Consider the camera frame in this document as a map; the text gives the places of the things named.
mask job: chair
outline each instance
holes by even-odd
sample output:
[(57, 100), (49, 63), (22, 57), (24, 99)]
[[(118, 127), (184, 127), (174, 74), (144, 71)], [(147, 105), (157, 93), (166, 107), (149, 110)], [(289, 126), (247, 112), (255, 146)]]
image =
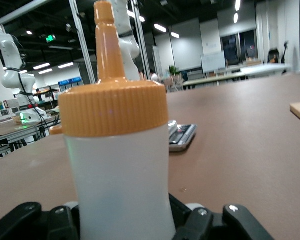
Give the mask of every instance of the chair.
[(176, 76), (173, 76), (173, 86), (172, 88), (174, 90), (176, 90), (177, 92), (179, 91), (183, 91), (184, 90), (184, 79), (182, 78), (182, 75), (179, 74), (179, 75), (176, 75)]
[(174, 79), (172, 77), (163, 79), (163, 84), (165, 86), (166, 92), (170, 93), (174, 85)]
[(268, 63), (278, 63), (279, 62), (280, 53), (278, 49), (271, 49), (268, 54)]

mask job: orange nozzle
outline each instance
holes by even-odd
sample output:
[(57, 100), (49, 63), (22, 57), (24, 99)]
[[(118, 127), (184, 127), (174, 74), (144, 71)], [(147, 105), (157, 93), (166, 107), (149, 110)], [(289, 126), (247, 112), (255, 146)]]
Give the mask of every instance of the orange nozzle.
[(94, 20), (97, 25), (95, 38), (99, 72), (98, 84), (114, 81), (126, 82), (112, 5), (108, 1), (97, 1), (94, 3), (94, 11)]

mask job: table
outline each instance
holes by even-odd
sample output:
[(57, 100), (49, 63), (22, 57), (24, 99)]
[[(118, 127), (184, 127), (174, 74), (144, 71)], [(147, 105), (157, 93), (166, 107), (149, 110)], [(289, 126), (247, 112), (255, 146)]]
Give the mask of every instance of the table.
[(241, 66), (240, 72), (235, 72), (232, 74), (221, 75), (221, 76), (212, 76), (197, 80), (186, 81), (183, 83), (183, 86), (194, 86), (199, 84), (207, 84), (207, 83), (217, 83), (219, 86), (219, 81), (230, 80), (230, 79), (239, 79), (239, 78), (252, 78), (252, 77), (264, 77), (269, 75), (274, 75), (277, 73), (282, 73), (285, 70), (291, 69), (289, 64), (281, 64), (281, 63), (266, 63), (264, 65), (254, 65), (254, 66)]
[(263, 75), (274, 75), (282, 73), (283, 71), (290, 70), (291, 65), (282, 63), (266, 63), (264, 65), (255, 65), (241, 68), (241, 72), (246, 77), (257, 77)]
[(54, 126), (56, 124), (55, 121), (56, 117), (53, 116), (47, 119), (46, 123), (37, 123), (31, 125), (18, 125), (13, 120), (1, 122), (0, 144), (9, 144), (10, 150), (13, 152), (15, 149), (22, 147), (22, 145), (27, 145), (24, 141), (25, 138), (33, 136), (34, 140), (37, 141), (38, 139), (45, 137), (45, 129)]
[[(300, 74), (167, 95), (169, 118), (197, 124), (170, 154), (169, 191), (214, 212), (241, 204), (278, 240), (300, 240)], [(24, 202), (45, 211), (77, 199), (61, 135), (0, 159), (0, 218)]]
[(243, 78), (246, 75), (242, 72), (236, 72), (228, 75), (222, 75), (222, 76), (211, 76), (207, 78), (201, 78), (197, 80), (190, 80), (183, 83), (183, 86), (194, 86), (199, 84), (208, 84), (208, 83), (215, 83), (217, 82), (219, 85), (219, 81), (229, 80), (229, 79), (239, 79)]
[(226, 74), (230, 73), (231, 74), (232, 72), (239, 71), (242, 68), (255, 66), (255, 65), (261, 65), (262, 63), (263, 62), (261, 60), (258, 60), (258, 59), (252, 60), (252, 61), (245, 61), (245, 62), (243, 62), (241, 64), (238, 64), (238, 65), (229, 66), (226, 69), (216, 70), (216, 71), (214, 71), (214, 73), (217, 74), (217, 75), (223, 74), (223, 73), (226, 73)]

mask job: ribbed cap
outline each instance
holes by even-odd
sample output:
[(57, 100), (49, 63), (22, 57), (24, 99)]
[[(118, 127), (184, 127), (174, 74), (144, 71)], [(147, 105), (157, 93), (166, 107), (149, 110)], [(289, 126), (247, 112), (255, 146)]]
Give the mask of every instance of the ribbed cap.
[(62, 132), (71, 137), (131, 134), (167, 124), (166, 89), (125, 77), (112, 6), (94, 4), (99, 80), (59, 96)]

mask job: cable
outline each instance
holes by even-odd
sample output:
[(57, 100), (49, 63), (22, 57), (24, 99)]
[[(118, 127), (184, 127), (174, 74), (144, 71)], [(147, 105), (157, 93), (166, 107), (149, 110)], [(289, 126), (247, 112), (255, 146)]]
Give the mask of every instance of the cable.
[(58, 114), (58, 118), (55, 120), (55, 124), (54, 124), (55, 126), (58, 125), (58, 122), (60, 120), (60, 113), (57, 112), (57, 111), (54, 111), (54, 110), (50, 110), (49, 113), (56, 113), (56, 114)]
[(50, 134), (49, 126), (48, 126), (46, 120), (41, 116), (41, 114), (38, 112), (36, 106), (35, 106), (35, 105), (33, 104), (33, 102), (30, 100), (30, 97), (26, 94), (27, 92), (26, 92), (25, 86), (24, 86), (24, 84), (23, 84), (23, 82), (22, 82), (20, 72), (18, 72), (18, 75), (19, 75), (19, 81), (20, 81), (20, 84), (21, 84), (21, 86), (22, 86), (23, 92), (25, 93), (26, 97), (28, 98), (28, 100), (29, 100), (31, 106), (33, 107), (33, 109), (36, 111), (36, 113), (39, 115), (39, 117), (44, 121), (44, 123), (45, 123), (45, 125), (46, 125), (46, 128), (48, 129), (48, 132), (49, 132), (49, 134)]

